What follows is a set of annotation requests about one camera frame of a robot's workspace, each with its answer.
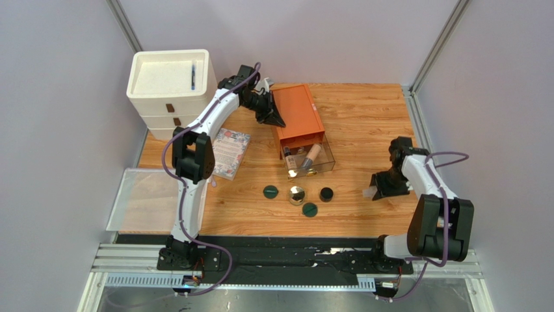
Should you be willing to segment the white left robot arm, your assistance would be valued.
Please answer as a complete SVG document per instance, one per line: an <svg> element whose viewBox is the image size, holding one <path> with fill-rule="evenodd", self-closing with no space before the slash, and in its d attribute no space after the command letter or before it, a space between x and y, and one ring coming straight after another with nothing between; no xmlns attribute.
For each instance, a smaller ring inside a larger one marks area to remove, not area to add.
<svg viewBox="0 0 554 312"><path fill-rule="evenodd" d="M200 263L198 234L202 227L209 179L215 169L213 140L239 107L253 111L257 123L285 127L270 84L260 79L261 64L242 65L236 75L219 82L214 98L185 127L177 126L162 154L172 152L164 171L178 182L174 227L158 256L158 270L192 270Z"/></svg>

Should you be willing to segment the beige foundation tube grey cap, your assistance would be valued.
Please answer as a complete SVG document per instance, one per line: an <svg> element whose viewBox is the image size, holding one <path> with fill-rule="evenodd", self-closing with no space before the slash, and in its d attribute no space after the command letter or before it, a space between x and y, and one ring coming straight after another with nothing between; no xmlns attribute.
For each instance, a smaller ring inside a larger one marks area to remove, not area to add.
<svg viewBox="0 0 554 312"><path fill-rule="evenodd" d="M300 168L308 170L314 164L317 156L322 150L323 146L321 144L314 144L309 152L306 154L304 160L302 161L302 164L300 165Z"/></svg>

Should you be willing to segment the orange drawer box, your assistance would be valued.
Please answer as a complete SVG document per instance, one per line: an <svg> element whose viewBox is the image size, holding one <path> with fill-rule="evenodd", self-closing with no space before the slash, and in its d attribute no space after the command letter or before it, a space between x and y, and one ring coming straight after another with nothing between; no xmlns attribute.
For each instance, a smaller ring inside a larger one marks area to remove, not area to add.
<svg viewBox="0 0 554 312"><path fill-rule="evenodd" d="M285 127L272 127L280 159L285 146L293 149L324 141L324 125L307 84L288 86L272 93L285 122Z"/></svg>

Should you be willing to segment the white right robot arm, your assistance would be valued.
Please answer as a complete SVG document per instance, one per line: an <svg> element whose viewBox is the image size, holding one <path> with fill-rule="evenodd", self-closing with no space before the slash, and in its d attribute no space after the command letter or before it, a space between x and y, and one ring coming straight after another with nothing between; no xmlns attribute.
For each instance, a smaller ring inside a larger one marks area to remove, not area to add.
<svg viewBox="0 0 554 312"><path fill-rule="evenodd" d="M387 272L410 260L426 260L437 267L462 262L469 250L474 205L456 195L443 181L434 154L417 148L409 137L389 145L391 168L371 176L364 195L373 201L415 192L418 203L408 230L379 236L373 264Z"/></svg>

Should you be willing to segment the clear plastic bottle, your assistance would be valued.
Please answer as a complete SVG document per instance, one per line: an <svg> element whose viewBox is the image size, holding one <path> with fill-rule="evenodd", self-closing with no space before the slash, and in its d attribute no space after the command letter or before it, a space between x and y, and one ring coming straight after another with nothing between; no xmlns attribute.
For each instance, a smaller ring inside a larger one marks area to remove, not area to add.
<svg viewBox="0 0 554 312"><path fill-rule="evenodd" d="M377 193L377 188L375 186L370 186L362 191L364 198L373 198Z"/></svg>

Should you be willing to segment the clear orange drawer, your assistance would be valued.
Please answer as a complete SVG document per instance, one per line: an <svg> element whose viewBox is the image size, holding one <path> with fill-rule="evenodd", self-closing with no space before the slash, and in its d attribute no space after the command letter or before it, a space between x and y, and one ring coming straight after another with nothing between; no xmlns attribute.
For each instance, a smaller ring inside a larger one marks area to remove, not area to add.
<svg viewBox="0 0 554 312"><path fill-rule="evenodd" d="M284 161L288 179L309 177L334 169L336 160L327 138L322 142L291 148L281 145L281 159Z"/></svg>

